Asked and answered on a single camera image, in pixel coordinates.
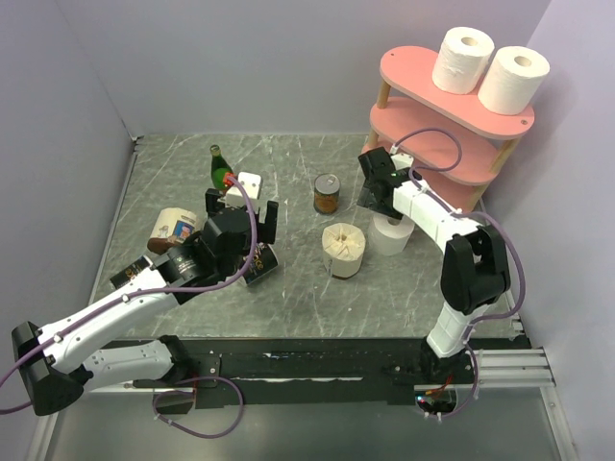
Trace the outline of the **cream paper roll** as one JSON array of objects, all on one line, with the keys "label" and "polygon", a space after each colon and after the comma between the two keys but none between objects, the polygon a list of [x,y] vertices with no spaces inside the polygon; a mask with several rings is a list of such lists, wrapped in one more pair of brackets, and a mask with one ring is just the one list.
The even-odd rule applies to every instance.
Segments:
[{"label": "cream paper roll", "polygon": [[348,223],[336,223],[323,229],[323,264],[337,279],[349,279],[360,269],[366,248],[363,231]]}]

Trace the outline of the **white paper towel roll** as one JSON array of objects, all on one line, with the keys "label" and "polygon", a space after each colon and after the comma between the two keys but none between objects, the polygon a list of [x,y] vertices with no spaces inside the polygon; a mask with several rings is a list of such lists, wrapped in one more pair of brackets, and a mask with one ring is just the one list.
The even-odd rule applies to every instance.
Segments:
[{"label": "white paper towel roll", "polygon": [[523,46],[500,48],[480,85],[478,98],[491,112],[520,114],[549,75],[549,61]]},{"label": "white paper towel roll", "polygon": [[477,86],[495,43],[485,32],[454,27],[444,36],[433,70],[432,81],[445,92],[462,95]]},{"label": "white paper towel roll", "polygon": [[401,220],[374,213],[368,229],[369,246],[380,255],[401,253],[415,229],[415,224],[407,217]]}]

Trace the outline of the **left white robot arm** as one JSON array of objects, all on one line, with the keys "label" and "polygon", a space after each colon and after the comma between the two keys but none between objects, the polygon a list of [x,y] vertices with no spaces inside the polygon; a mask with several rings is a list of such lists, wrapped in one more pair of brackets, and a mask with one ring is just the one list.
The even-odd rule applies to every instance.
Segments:
[{"label": "left white robot arm", "polygon": [[203,293],[221,290],[247,271],[260,243],[276,239],[278,208],[264,211],[219,204],[206,193],[203,228],[154,260],[116,291],[81,311],[39,327],[24,322],[12,330],[14,368],[38,416],[57,413],[84,392],[131,379],[183,384],[190,359],[175,336],[141,347],[112,351],[107,345],[134,324],[178,307]]}]

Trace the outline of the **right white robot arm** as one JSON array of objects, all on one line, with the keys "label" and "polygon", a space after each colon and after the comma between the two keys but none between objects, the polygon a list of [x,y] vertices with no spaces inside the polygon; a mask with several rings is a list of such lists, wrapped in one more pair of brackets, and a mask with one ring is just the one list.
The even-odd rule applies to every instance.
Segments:
[{"label": "right white robot arm", "polygon": [[510,287],[504,238],[453,209],[411,167],[398,169],[383,148],[358,157],[364,184],[357,204],[394,219],[404,217],[443,254],[440,290],[444,305],[427,336],[431,348],[420,359],[422,376],[434,383],[454,370],[452,356],[467,341],[466,329]]}]

